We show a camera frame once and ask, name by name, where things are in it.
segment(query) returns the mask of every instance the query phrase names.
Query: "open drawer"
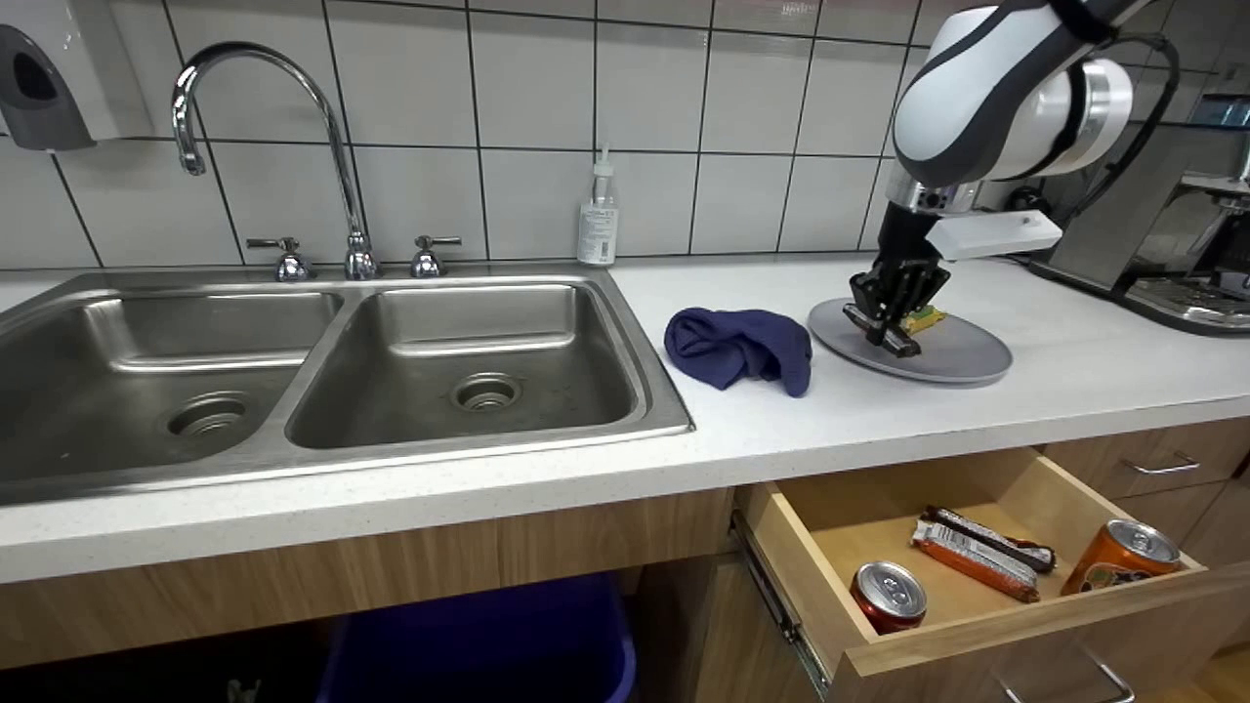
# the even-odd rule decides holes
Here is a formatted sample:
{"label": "open drawer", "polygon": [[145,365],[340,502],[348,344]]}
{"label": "open drawer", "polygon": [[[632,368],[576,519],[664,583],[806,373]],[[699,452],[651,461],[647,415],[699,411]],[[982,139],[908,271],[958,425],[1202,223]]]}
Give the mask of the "open drawer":
{"label": "open drawer", "polygon": [[[909,549],[926,506],[1057,551],[1042,598],[1018,606]],[[1092,530],[1126,516],[1039,452],[762,485],[745,506],[753,551],[798,640],[837,698],[1130,698],[1189,679],[1245,603],[1245,573],[1194,558],[1181,573],[1057,596]],[[919,631],[880,639],[849,583],[861,562],[904,562],[928,596]]]}

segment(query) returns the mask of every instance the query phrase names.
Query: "drain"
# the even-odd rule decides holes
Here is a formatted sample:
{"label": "drain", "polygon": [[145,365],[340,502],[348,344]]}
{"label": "drain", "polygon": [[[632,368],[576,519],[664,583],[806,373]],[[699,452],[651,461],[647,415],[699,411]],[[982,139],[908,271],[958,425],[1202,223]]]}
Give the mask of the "drain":
{"label": "drain", "polygon": [[250,420],[250,403],[240,391],[194,394],[184,411],[168,420],[168,433],[175,438],[221,438],[240,433]]}
{"label": "drain", "polygon": [[503,373],[475,373],[452,387],[460,411],[503,411],[520,400],[520,387]]}

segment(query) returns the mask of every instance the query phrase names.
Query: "can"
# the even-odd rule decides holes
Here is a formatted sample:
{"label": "can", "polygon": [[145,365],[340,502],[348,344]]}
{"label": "can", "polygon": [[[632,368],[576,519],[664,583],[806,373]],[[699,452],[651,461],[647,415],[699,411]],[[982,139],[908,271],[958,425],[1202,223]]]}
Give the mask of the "can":
{"label": "can", "polygon": [[853,598],[874,633],[897,633],[926,622],[926,590],[897,562],[865,562],[853,580]]}
{"label": "can", "polygon": [[1181,570],[1181,551],[1167,537],[1137,519],[1107,519],[1064,596],[1107,590],[1167,570]]}

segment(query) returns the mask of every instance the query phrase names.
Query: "cable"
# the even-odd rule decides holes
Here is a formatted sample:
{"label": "cable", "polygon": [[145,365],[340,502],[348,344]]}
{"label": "cable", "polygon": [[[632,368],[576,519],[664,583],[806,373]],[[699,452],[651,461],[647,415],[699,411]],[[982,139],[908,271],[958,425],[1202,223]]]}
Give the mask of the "cable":
{"label": "cable", "polygon": [[1137,139],[1130,141],[1126,156],[1119,163],[1108,163],[1108,172],[1103,178],[1099,188],[1091,188],[1069,212],[1066,212],[1066,223],[1077,218],[1091,204],[1099,204],[1130,169],[1134,162],[1142,156],[1142,148],[1147,146],[1147,139],[1161,128],[1172,97],[1177,97],[1177,85],[1181,85],[1181,51],[1172,49],[1167,36],[1119,36],[1115,44],[1142,44],[1147,51],[1158,51],[1165,62],[1167,62],[1167,83],[1165,83],[1165,94],[1158,97],[1158,107],[1147,109],[1147,119],[1142,122]]}

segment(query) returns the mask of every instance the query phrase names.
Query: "faucet handle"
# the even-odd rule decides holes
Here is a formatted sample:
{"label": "faucet handle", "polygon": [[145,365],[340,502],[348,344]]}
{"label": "faucet handle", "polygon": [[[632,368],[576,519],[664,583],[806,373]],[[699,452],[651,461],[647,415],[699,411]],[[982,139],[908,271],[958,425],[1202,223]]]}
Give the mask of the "faucet handle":
{"label": "faucet handle", "polygon": [[447,273],[447,267],[435,254],[435,248],[460,248],[460,240],[430,240],[430,235],[423,235],[418,240],[418,260],[413,260],[413,277],[443,277]]}
{"label": "faucet handle", "polygon": [[246,240],[246,251],[283,251],[275,264],[279,281],[307,281],[307,260],[300,260],[300,240]]}

